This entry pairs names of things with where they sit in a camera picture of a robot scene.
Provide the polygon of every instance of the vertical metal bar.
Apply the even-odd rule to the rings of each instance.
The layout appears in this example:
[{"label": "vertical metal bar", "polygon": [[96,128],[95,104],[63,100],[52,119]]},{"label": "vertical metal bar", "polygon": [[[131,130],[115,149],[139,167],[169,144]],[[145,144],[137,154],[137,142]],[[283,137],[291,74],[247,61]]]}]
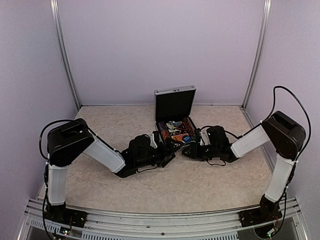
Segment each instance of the vertical metal bar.
[{"label": "vertical metal bar", "polygon": [[63,36],[63,31],[61,27],[61,21],[60,21],[60,15],[59,15],[59,8],[58,8],[58,0],[50,0],[50,5],[51,5],[51,11],[52,11],[52,16],[53,16],[53,22],[55,25],[55,30],[56,34],[58,37],[58,42],[59,42],[59,47],[60,47],[60,52],[63,60],[63,65],[64,69],[66,72],[68,84],[70,87],[70,91],[72,93],[72,98],[75,104],[76,109],[79,111],[81,108],[81,103],[79,100],[79,94],[76,88],[75,81],[72,77],[69,61],[68,61],[68,56],[67,56],[67,51],[65,47],[65,42],[64,42],[64,36]]},{"label": "vertical metal bar", "polygon": [[304,219],[304,216],[302,215],[301,211],[298,212],[296,215],[292,217],[294,221],[294,226],[296,233],[298,235],[299,240],[308,240],[309,238],[309,233],[307,231],[307,225]]},{"label": "vertical metal bar", "polygon": [[19,230],[14,237],[15,240],[26,240],[31,226],[31,217],[28,215],[23,215],[20,223],[18,224]]},{"label": "vertical metal bar", "polygon": [[269,15],[270,15],[270,7],[271,7],[271,0],[264,0],[264,8],[263,8],[263,14],[262,14],[262,22],[261,22],[261,27],[260,27],[260,34],[259,34],[259,40],[258,40],[258,46],[255,52],[255,57],[254,57],[254,62],[253,62],[253,67],[250,75],[250,80],[248,87],[246,89],[246,93],[244,96],[244,100],[242,103],[242,108],[244,110],[247,109],[248,103],[250,100],[250,97],[252,95],[255,81],[257,78],[257,72],[264,48],[264,42],[265,42],[265,37],[267,33],[267,27],[268,27],[268,21],[269,21]]}]

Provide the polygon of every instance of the beige floor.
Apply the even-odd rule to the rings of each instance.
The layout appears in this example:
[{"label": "beige floor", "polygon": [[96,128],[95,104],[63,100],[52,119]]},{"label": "beige floor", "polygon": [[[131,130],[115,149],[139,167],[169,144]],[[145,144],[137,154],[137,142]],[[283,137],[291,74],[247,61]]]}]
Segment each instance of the beige floor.
[{"label": "beige floor", "polygon": [[[190,116],[197,127],[221,125],[236,135],[249,129],[237,106],[195,105]],[[151,134],[155,129],[151,105],[82,107],[78,117],[84,118],[101,138],[120,151],[135,136]],[[210,166],[179,152],[165,168],[128,178],[119,178],[82,154],[68,170],[66,203],[135,213],[225,210],[258,204],[270,177],[260,149],[225,167]]]}]

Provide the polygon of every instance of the metal frame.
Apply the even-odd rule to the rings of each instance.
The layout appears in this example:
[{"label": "metal frame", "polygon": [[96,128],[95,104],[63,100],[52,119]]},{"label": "metal frame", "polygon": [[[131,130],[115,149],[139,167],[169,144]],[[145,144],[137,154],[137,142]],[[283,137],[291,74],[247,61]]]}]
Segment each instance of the metal frame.
[{"label": "metal frame", "polygon": [[260,34],[259,34],[259,40],[258,40],[258,46],[255,52],[253,67],[250,75],[250,80],[248,87],[246,89],[246,93],[244,96],[244,100],[242,103],[242,108],[244,110],[247,109],[248,103],[250,100],[250,97],[252,95],[254,85],[257,78],[258,68],[264,48],[264,42],[266,38],[267,28],[268,28],[268,21],[269,21],[269,15],[270,15],[270,8],[271,8],[271,0],[264,0],[264,8],[263,8],[263,14],[262,14],[262,22],[260,27]]},{"label": "metal frame", "polygon": [[[30,199],[24,213],[24,219],[17,240],[25,240],[31,227],[43,229],[42,201]],[[223,239],[222,236],[232,236],[238,239],[238,231],[251,229],[241,227],[238,213],[242,210],[257,207],[248,206],[230,210],[196,213],[128,213],[97,210],[76,206],[68,208],[88,213],[84,228],[73,227],[71,236],[75,239],[90,240],[205,240]],[[280,202],[282,213],[284,200]],[[286,218],[293,218],[299,240],[308,240],[304,220],[295,198],[287,200]],[[268,223],[255,225],[259,227]],[[46,220],[49,231],[59,231],[65,225]]]},{"label": "metal frame", "polygon": [[50,0],[50,5],[51,5],[52,16],[53,16],[53,22],[55,25],[56,35],[59,42],[60,53],[62,56],[64,69],[66,72],[68,84],[72,94],[72,99],[74,101],[77,111],[79,111],[82,105],[80,103],[79,94],[78,94],[76,84],[72,76],[70,65],[69,65],[68,55],[66,51],[66,46],[64,42],[64,36],[63,36],[63,31],[62,31],[62,26],[60,21],[58,0]]}]

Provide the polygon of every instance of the black cable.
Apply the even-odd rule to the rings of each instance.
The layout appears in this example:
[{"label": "black cable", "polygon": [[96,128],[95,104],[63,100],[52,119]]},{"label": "black cable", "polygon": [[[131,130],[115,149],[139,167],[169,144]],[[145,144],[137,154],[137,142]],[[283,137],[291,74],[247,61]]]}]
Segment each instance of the black cable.
[{"label": "black cable", "polygon": [[233,134],[232,132],[229,132],[229,131],[226,131],[226,130],[224,130],[224,131],[225,131],[227,134],[230,134],[231,136],[233,136],[235,139],[240,139],[239,136]]},{"label": "black cable", "polygon": [[280,227],[276,230],[276,232],[274,234],[271,234],[272,238],[280,232],[280,230],[285,222],[286,212],[287,212],[287,192],[286,192],[286,190],[284,191],[283,194],[284,194],[284,212],[283,212],[282,222],[281,222]]},{"label": "black cable", "polygon": [[47,230],[47,226],[46,226],[46,221],[45,221],[45,204],[46,204],[46,200],[47,200],[47,197],[48,197],[48,188],[45,189],[45,195],[44,195],[44,199],[43,199],[43,204],[42,204],[42,221],[43,221],[43,227],[44,227],[44,230],[45,230],[45,233],[46,235],[48,236],[48,238],[50,240],[54,240],[48,230]]},{"label": "black cable", "polygon": [[137,169],[136,172],[137,172],[138,174],[140,174],[140,173],[143,173],[143,172],[145,172],[145,171],[154,170],[154,169],[157,169],[157,168],[158,168],[158,166],[156,166],[156,167],[154,167],[154,168],[148,168],[148,169],[145,169],[145,170],[142,170],[142,171],[139,171],[139,170]]},{"label": "black cable", "polygon": [[142,136],[146,136],[146,137],[148,137],[149,139],[151,139],[148,134],[142,134]]},{"label": "black cable", "polygon": [[224,164],[210,163],[209,160],[206,160],[206,162],[207,162],[210,166],[217,165],[217,166],[224,167],[225,165],[227,165],[227,163],[226,163],[225,161],[222,161]]},{"label": "black cable", "polygon": [[[284,86],[280,86],[280,85],[279,85],[279,86],[275,86],[275,87],[273,88],[273,104],[272,104],[272,109],[271,109],[269,115],[268,115],[263,121],[265,121],[266,119],[268,119],[268,118],[272,115],[272,113],[274,112],[274,110],[275,110],[275,107],[276,107],[276,89],[283,89],[283,90],[287,91],[287,92],[298,102],[298,104],[299,104],[300,107],[302,108],[302,110],[303,110],[303,112],[304,112],[304,115],[305,115],[305,117],[306,117],[306,120],[307,120],[307,122],[308,122],[308,132],[309,132],[309,133],[308,133],[308,138],[307,138],[304,146],[301,148],[301,151],[297,154],[297,156],[296,156],[296,158],[295,158],[295,160],[294,160],[295,163],[294,163],[294,165],[293,165],[292,173],[290,174],[291,176],[293,176],[293,174],[294,174],[294,172],[295,172],[295,170],[296,170],[297,160],[298,160],[298,158],[300,157],[300,155],[303,153],[303,151],[306,149],[307,145],[308,145],[309,142],[310,142],[311,132],[312,132],[312,130],[311,130],[311,121],[310,121],[309,115],[308,115],[305,107],[304,107],[303,104],[300,102],[300,100],[297,98],[297,96],[296,96],[291,90],[289,90],[288,88],[286,88],[286,87],[284,87]],[[283,219],[282,219],[282,222],[281,222],[280,227],[277,229],[277,231],[276,231],[273,235],[271,235],[271,237],[274,237],[276,234],[279,233],[279,231],[281,230],[281,228],[282,228],[282,226],[283,226],[283,224],[284,224],[284,222],[285,222],[286,211],[287,211],[287,192],[286,192],[286,190],[287,190],[287,188],[285,188],[285,189],[284,189],[284,192],[283,192],[283,195],[284,195],[284,213],[283,213]]]},{"label": "black cable", "polygon": [[65,123],[65,122],[68,122],[68,123],[76,123],[76,124],[80,124],[82,126],[84,126],[85,128],[87,128],[91,134],[93,134],[97,139],[99,139],[101,142],[103,142],[105,145],[107,145],[110,149],[112,150],[115,150],[113,147],[111,147],[108,143],[106,143],[102,138],[100,138],[88,125],[82,123],[82,122],[78,122],[76,120],[72,120],[72,119],[61,119],[61,120],[56,120],[56,121],[52,121],[50,123],[48,123],[41,131],[40,133],[40,137],[39,137],[39,151],[40,151],[40,154],[41,156],[48,160],[48,158],[44,155],[43,151],[42,151],[42,137],[43,137],[43,134],[45,132],[45,130],[50,127],[51,125],[54,125],[54,124],[58,124],[58,123]]},{"label": "black cable", "polygon": [[[205,129],[205,128],[213,128],[213,126],[207,125],[207,126],[203,126],[202,128],[200,128],[200,132],[201,130]],[[230,132],[230,131],[226,131],[224,130],[225,133],[230,134],[231,136],[233,136],[236,139],[240,139],[239,136],[235,135],[234,133]]]},{"label": "black cable", "polygon": [[239,136],[239,139],[244,137],[245,135],[251,133],[253,130],[255,130],[257,127],[259,127],[261,125],[261,122],[258,125],[255,125],[253,128],[251,128],[249,131],[247,131],[246,133],[242,134],[241,136]]}]

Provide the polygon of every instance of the lavender wall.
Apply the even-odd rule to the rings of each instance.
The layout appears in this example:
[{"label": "lavender wall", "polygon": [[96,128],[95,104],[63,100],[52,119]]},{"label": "lavender wall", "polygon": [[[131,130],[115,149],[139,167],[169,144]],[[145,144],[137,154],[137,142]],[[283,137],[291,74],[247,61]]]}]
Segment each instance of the lavender wall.
[{"label": "lavender wall", "polygon": [[0,233],[14,239],[43,181],[39,134],[76,108],[48,0],[0,1]]},{"label": "lavender wall", "polygon": [[[289,190],[298,200],[312,240],[320,236],[319,13],[320,2],[316,0],[272,1],[265,47],[248,106],[248,113],[257,124],[271,109],[273,86],[284,85],[296,93],[309,113],[311,141],[301,155]],[[276,108],[308,128],[298,104],[281,89]]]},{"label": "lavender wall", "polygon": [[242,103],[263,0],[59,1],[84,105],[152,104],[154,89],[197,87],[196,103]]}]

